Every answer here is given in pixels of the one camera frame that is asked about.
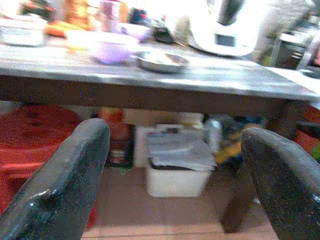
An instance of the bottle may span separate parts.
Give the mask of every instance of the bottle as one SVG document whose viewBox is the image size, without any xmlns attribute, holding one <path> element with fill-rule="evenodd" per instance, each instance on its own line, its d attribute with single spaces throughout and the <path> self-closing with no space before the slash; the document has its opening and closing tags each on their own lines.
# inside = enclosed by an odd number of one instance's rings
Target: bottle
<svg viewBox="0 0 320 240">
<path fill-rule="evenodd" d="M 100 21 L 102 32 L 119 32 L 120 6 L 121 2 L 117 0 L 101 0 Z"/>
<path fill-rule="evenodd" d="M 89 30 L 89 13 L 87 0 L 65 0 L 64 20 L 82 29 Z"/>
</svg>

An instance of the table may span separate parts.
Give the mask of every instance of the table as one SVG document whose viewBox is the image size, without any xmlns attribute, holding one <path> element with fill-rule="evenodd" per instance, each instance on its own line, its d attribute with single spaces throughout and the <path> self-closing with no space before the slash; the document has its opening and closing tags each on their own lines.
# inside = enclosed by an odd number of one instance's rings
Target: table
<svg viewBox="0 0 320 240">
<path fill-rule="evenodd" d="M 147 42 L 140 50 L 158 49 L 186 57 L 180 74 L 160 74 L 137 67 L 134 58 L 103 65 L 84 53 L 70 54 L 64 39 L 46 46 L 0 45 L 0 100 L 119 108 L 255 115 L 270 119 L 268 128 L 295 135 L 296 122 L 320 95 L 241 57 L 218 57 L 181 45 Z M 227 232 L 238 229 L 254 188 L 248 171 L 222 218 Z"/>
</svg>

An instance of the bowl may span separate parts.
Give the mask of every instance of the bowl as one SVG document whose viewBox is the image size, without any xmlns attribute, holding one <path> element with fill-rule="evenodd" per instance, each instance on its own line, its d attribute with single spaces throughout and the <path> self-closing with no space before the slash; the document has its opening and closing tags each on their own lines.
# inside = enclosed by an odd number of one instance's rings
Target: bowl
<svg viewBox="0 0 320 240">
<path fill-rule="evenodd" d="M 121 34 L 139 39 L 140 42 L 148 38 L 151 32 L 149 27 L 130 23 L 119 23 L 118 27 Z"/>
<path fill-rule="evenodd" d="M 111 32 L 92 33 L 91 54 L 105 64 L 121 63 L 138 49 L 139 40 L 132 36 Z"/>
</svg>

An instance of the stainless steel plate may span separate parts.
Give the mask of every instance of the stainless steel plate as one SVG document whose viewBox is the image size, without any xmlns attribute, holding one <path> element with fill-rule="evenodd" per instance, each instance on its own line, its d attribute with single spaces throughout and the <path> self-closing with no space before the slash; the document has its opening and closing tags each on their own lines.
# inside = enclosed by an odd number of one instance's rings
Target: stainless steel plate
<svg viewBox="0 0 320 240">
<path fill-rule="evenodd" d="M 180 73 L 189 61 L 179 55 L 160 51 L 143 51 L 137 54 L 139 67 L 158 73 Z"/>
</svg>

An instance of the red stool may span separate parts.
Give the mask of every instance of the red stool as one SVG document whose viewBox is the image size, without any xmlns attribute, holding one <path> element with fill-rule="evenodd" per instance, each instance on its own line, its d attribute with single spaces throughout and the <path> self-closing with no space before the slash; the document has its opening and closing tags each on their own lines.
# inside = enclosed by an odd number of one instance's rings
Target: red stool
<svg viewBox="0 0 320 240">
<path fill-rule="evenodd" d="M 76 113 L 56 105 L 25 106 L 0 117 L 0 214 L 80 122 Z M 87 227 L 95 219 L 94 207 Z"/>
</svg>

